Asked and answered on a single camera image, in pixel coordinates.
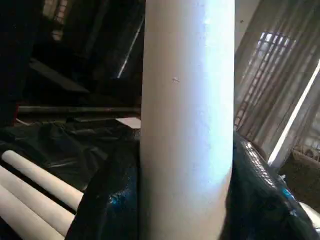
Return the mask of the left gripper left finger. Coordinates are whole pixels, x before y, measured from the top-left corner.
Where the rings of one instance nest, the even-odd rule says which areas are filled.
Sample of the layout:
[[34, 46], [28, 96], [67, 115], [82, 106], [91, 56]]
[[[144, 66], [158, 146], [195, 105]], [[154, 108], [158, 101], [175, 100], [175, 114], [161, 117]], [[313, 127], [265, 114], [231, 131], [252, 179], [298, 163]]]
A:
[[139, 143], [120, 142], [90, 180], [67, 240], [137, 240]]

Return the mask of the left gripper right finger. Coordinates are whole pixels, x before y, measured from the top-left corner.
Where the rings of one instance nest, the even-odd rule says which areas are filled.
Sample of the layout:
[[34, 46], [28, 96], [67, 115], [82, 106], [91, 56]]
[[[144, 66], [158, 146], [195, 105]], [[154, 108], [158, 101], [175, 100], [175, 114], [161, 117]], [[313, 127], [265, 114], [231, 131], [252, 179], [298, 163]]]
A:
[[233, 134], [224, 240], [318, 240], [320, 230], [255, 146]]

